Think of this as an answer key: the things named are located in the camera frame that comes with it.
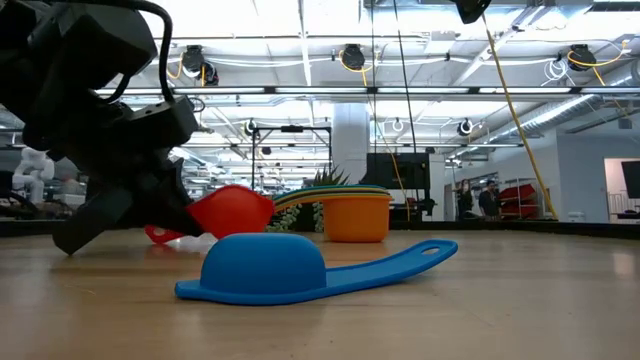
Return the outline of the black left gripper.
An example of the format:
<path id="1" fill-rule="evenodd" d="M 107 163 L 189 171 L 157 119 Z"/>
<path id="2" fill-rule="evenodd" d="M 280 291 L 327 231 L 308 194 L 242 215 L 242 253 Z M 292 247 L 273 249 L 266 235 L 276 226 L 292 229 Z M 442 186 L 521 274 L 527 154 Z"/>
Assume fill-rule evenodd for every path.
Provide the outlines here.
<path id="1" fill-rule="evenodd" d="M 122 221 L 123 228 L 154 225 L 184 235 L 204 230 L 187 210 L 193 199 L 182 182 L 182 158 L 172 147 L 141 149 L 127 143 L 121 127 L 128 117 L 28 117 L 24 142 L 71 160 L 97 183 L 88 202 L 54 231 L 55 245 L 68 255 Z"/>

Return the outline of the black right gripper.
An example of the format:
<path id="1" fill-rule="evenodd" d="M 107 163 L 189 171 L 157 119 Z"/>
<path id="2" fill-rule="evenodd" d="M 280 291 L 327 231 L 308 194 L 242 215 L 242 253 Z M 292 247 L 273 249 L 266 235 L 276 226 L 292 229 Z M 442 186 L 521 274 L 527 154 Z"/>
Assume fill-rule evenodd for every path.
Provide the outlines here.
<path id="1" fill-rule="evenodd" d="M 492 0 L 452 0 L 463 24 L 476 22 L 490 6 Z"/>

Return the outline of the red plastic measuring cup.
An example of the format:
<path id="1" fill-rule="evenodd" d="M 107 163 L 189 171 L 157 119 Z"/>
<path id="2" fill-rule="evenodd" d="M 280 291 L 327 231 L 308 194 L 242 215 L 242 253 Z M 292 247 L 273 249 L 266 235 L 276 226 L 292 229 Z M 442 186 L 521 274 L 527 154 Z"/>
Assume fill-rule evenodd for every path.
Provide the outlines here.
<path id="1" fill-rule="evenodd" d="M 186 206 L 205 233 L 216 239 L 263 232 L 275 213 L 274 202 L 241 185 L 225 185 Z"/>

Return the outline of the blue plastic measuring cup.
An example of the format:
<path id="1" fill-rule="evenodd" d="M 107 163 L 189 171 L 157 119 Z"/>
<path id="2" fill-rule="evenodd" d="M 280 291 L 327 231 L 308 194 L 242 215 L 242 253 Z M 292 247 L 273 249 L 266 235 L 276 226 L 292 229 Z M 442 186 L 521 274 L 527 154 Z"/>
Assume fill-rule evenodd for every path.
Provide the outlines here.
<path id="1" fill-rule="evenodd" d="M 432 239 L 356 265 L 328 267 L 310 239 L 286 233 L 241 233 L 213 245 L 200 277 L 178 281 L 181 299 L 232 305 L 286 305 L 386 286 L 452 257 L 458 244 Z"/>

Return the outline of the orange plastic measuring cup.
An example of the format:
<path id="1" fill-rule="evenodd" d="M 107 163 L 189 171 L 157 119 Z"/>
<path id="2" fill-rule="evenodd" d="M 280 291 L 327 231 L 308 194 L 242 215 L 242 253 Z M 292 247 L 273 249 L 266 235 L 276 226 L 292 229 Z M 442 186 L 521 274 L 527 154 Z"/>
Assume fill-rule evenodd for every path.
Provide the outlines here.
<path id="1" fill-rule="evenodd" d="M 365 191 L 363 188 L 342 191 L 388 193 L 384 190 Z M 320 189 L 319 193 L 342 191 Z M 324 231 L 322 233 L 325 239 L 343 243 L 382 242 L 390 229 L 391 200 L 359 198 L 323 201 Z"/>

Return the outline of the green succulent plant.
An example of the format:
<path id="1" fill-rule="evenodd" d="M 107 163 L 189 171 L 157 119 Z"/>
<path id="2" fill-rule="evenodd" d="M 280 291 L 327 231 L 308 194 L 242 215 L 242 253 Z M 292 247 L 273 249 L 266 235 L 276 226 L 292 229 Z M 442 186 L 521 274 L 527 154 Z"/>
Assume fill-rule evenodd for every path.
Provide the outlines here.
<path id="1" fill-rule="evenodd" d="M 266 227 L 267 232 L 323 232 L 323 203 L 318 187 L 345 185 L 349 177 L 337 168 L 324 168 L 301 189 L 273 198 L 276 212 Z"/>

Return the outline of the shelf with red bins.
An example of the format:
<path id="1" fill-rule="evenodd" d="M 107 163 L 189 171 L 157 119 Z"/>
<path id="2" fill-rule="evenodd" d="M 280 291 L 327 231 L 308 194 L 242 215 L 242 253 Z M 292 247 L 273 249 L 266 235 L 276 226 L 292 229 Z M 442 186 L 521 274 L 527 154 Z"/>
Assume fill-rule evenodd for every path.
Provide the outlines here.
<path id="1" fill-rule="evenodd" d="M 501 215 L 505 218 L 539 217 L 538 196 L 531 184 L 508 187 L 499 193 L 498 199 Z"/>

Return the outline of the person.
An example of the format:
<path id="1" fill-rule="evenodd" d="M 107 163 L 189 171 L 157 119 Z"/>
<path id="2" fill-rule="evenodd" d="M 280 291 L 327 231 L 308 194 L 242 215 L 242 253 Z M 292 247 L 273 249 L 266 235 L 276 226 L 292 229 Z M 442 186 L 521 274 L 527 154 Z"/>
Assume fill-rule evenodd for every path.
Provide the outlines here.
<path id="1" fill-rule="evenodd" d="M 500 202 L 497 197 L 496 184 L 489 180 L 486 189 L 479 195 L 479 207 L 486 221 L 496 221 L 500 215 Z"/>
<path id="2" fill-rule="evenodd" d="M 473 196 L 468 179 L 463 179 L 457 189 L 457 209 L 459 221 L 475 217 L 473 213 Z"/>

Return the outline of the black metal stand frame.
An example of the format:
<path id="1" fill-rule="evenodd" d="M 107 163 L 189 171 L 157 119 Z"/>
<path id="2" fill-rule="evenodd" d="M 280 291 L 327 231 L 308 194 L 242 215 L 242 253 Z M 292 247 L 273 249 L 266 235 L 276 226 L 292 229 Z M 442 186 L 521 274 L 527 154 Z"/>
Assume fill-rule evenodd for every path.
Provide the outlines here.
<path id="1" fill-rule="evenodd" d="M 260 142 L 257 141 L 257 133 L 260 131 L 266 131 L 265 135 L 261 135 Z M 251 189 L 255 190 L 255 182 L 256 182 L 256 148 L 263 140 L 266 140 L 273 131 L 279 131 L 281 133 L 303 133 L 305 131 L 310 131 L 315 134 L 321 142 L 328 148 L 328 165 L 331 169 L 333 166 L 333 150 L 332 150 L 332 128 L 330 126 L 302 126 L 302 125 L 283 125 L 279 127 L 267 126 L 260 127 L 255 126 L 253 130 L 251 130 Z M 320 135 L 317 133 L 318 131 L 326 131 L 328 134 L 328 140 L 325 141 Z"/>

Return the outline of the dark wall screen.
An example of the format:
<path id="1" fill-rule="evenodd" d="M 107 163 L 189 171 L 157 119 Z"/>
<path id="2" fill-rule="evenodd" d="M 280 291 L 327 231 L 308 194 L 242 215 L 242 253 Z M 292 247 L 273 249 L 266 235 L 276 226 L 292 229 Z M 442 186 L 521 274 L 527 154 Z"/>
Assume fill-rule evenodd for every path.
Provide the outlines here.
<path id="1" fill-rule="evenodd" d="M 631 199 L 640 199 L 640 160 L 621 163 L 626 192 Z"/>

